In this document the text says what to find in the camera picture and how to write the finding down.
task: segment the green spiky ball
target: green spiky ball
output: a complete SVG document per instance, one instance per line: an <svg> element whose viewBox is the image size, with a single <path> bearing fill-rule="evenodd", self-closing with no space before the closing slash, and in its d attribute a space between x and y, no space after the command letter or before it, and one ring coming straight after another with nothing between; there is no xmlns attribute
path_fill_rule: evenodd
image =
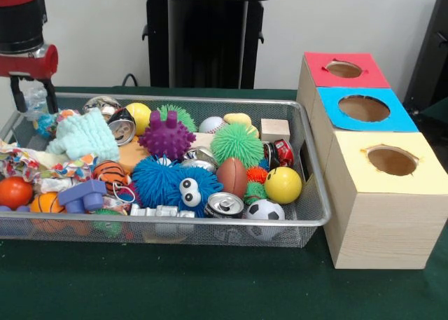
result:
<svg viewBox="0 0 448 320"><path fill-rule="evenodd" d="M245 168L249 168L258 166L264 157L261 140L255 132L249 132L247 126L240 123L226 125L217 131L210 147L220 165L234 157L241 160Z"/></svg>
<svg viewBox="0 0 448 320"><path fill-rule="evenodd" d="M197 126L195 123L195 120L191 118L191 115L180 106L173 105L173 104L167 104L162 105L160 108L157 108L157 110L160 112L160 119L166 120L168 116L168 111L175 111L177 112L177 120L180 120L182 124L185 125L185 127L190 132L197 132Z"/></svg>
<svg viewBox="0 0 448 320"><path fill-rule="evenodd" d="M259 182L248 182L246 194L244 195L244 203L251 205L255 201L267 199L264 185Z"/></svg>

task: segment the round hole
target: round hole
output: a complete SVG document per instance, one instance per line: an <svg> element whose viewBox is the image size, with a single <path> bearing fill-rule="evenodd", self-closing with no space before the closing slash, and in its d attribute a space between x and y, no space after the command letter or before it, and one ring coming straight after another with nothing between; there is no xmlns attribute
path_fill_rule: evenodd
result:
<svg viewBox="0 0 448 320"><path fill-rule="evenodd" d="M341 99L339 109L348 117L363 122L380 122L391 114L385 103L373 97L362 95L352 95Z"/></svg>
<svg viewBox="0 0 448 320"><path fill-rule="evenodd" d="M327 64L326 69L333 75L342 78L359 77L363 72L356 64L344 61L332 61Z"/></svg>
<svg viewBox="0 0 448 320"><path fill-rule="evenodd" d="M409 175L417 168L417 162L408 152L401 148L382 146L368 152L370 162L387 174Z"/></svg>

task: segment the black stand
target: black stand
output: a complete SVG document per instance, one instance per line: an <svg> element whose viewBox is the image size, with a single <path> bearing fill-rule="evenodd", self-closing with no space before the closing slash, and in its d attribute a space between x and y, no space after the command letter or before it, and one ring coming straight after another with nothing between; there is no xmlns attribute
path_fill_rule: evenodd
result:
<svg viewBox="0 0 448 320"><path fill-rule="evenodd" d="M253 88L262 0L148 0L155 87Z"/></svg>

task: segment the googly eyes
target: googly eyes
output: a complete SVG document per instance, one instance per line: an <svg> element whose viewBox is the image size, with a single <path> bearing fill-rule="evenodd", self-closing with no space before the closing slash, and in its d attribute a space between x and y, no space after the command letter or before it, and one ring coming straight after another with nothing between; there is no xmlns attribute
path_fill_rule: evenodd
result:
<svg viewBox="0 0 448 320"><path fill-rule="evenodd" d="M202 196L198 189L199 186L197 185L196 180L192 178L182 180L179 185L179 190L182 194L182 201L187 207L196 207L201 203Z"/></svg>

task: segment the box with hole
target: box with hole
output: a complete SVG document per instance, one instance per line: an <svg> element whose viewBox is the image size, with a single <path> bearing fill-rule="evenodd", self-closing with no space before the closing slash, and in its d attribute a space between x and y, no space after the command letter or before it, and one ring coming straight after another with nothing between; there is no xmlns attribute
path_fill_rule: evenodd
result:
<svg viewBox="0 0 448 320"><path fill-rule="evenodd" d="M336 268L421 269L448 217L448 175L418 132L336 131L325 226Z"/></svg>
<svg viewBox="0 0 448 320"><path fill-rule="evenodd" d="M310 122L324 171L337 130L418 132L391 89L317 88L317 91Z"/></svg>
<svg viewBox="0 0 448 320"><path fill-rule="evenodd" d="M312 116L319 87L390 88L381 69L368 53L305 53L300 70L297 101Z"/></svg>

